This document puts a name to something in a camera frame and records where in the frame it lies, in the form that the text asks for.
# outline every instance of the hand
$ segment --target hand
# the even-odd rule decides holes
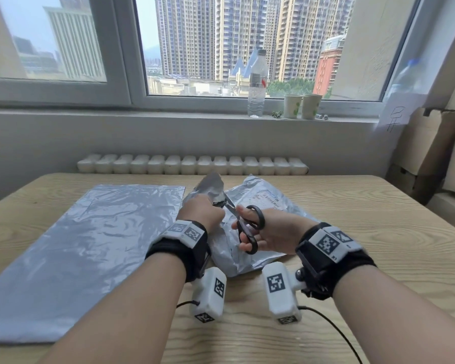
[[[254,210],[250,210],[241,205],[236,207],[242,218],[248,221],[258,222],[258,215]],[[273,208],[264,209],[263,215],[265,219],[265,227],[263,230],[254,230],[253,234],[258,242],[258,250],[260,251],[278,251],[285,254],[295,254],[297,247],[303,234],[312,226],[318,224],[309,218],[291,214],[284,211],[279,211]],[[237,229],[236,221],[231,227]],[[252,246],[248,242],[248,238],[244,232],[241,233],[241,241],[239,249],[242,251],[250,251]]]
[[[199,194],[185,202],[178,211],[177,220],[197,221],[210,233],[219,226],[224,215],[224,209],[214,207],[207,195]]]

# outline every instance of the red building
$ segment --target red building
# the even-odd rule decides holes
[[[320,52],[317,74],[315,75],[314,94],[323,96],[334,84],[345,40],[346,35],[342,34],[329,38],[324,42]]]

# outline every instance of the forearm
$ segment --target forearm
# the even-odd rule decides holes
[[[182,261],[149,257],[58,341],[42,364],[158,363],[185,282]]]
[[[455,363],[455,318],[376,267],[348,272],[333,298],[372,364]]]

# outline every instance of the paper cup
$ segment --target paper cup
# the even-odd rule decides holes
[[[303,95],[302,119],[314,120],[321,100],[320,95]]]
[[[285,95],[285,99],[283,101],[283,117],[296,119],[298,111],[300,110],[301,102],[301,95]]]

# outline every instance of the scissors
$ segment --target scissors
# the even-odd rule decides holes
[[[258,215],[258,222],[253,222],[253,221],[248,221],[245,220],[244,218],[241,217],[239,212],[236,210],[236,206],[232,202],[232,200],[224,193],[225,197],[225,202],[224,202],[224,207],[226,207],[237,219],[237,226],[238,226],[238,235],[239,235],[239,242],[241,243],[241,232],[244,232],[246,236],[248,237],[249,244],[251,244],[251,250],[247,251],[247,254],[254,254],[258,251],[258,242],[255,239],[255,236],[253,235],[253,232],[251,232],[250,227],[252,227],[255,230],[262,230],[265,226],[265,219],[263,216],[263,212],[261,211],[260,208],[258,208],[255,205],[249,205],[246,208],[254,210],[256,214]]]

